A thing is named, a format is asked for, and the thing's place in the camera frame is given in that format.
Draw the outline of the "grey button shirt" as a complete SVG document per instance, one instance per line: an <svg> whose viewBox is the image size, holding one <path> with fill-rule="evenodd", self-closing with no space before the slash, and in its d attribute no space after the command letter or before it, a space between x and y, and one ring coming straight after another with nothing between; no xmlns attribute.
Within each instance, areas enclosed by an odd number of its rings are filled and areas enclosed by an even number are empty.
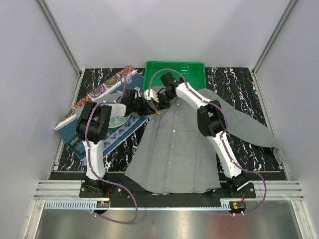
<svg viewBox="0 0 319 239"><path fill-rule="evenodd" d="M255 146L273 148L278 162L285 159L277 139L266 126L234 109L209 89L201 89L199 93L221 103L232 136ZM174 99L170 105L161 115L148 116L125 176L153 191L177 193L217 188L220 185L217 154L199 132L195 110L181 98Z"/></svg>

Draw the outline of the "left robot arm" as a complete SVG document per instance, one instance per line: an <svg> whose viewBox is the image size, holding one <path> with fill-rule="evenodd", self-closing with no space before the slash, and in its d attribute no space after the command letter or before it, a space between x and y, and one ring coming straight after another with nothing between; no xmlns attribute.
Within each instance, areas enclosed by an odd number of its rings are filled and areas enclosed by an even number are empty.
<svg viewBox="0 0 319 239"><path fill-rule="evenodd" d="M123 190L124 186L121 183L106 179L103 164L104 139L108 133L110 119L132 114L141 117L155 114L151 102L159 102L159 97L153 89L142 95L135 89L126 89L115 100L103 100L98 103L91 101L85 104L76 124L76 132L84 144L88 164L79 197L109 197L112 189Z"/></svg>

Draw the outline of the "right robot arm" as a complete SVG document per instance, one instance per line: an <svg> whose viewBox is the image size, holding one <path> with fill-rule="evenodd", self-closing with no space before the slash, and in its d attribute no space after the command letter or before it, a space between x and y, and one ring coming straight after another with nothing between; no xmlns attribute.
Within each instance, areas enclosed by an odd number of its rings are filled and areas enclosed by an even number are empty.
<svg viewBox="0 0 319 239"><path fill-rule="evenodd" d="M151 89L153 79L163 71L166 73L160 77L160 80L165 91L155 93ZM155 72L146 98L152 100L159 109L167 109L176 97L183 99L196 110L198 130L211 142L223 165L228 195L234 198L240 196L244 192L244 187L249 184L249 180L228 143L226 132L229 124L221 104L217 100L212 101L201 95L176 70L164 68Z"/></svg>

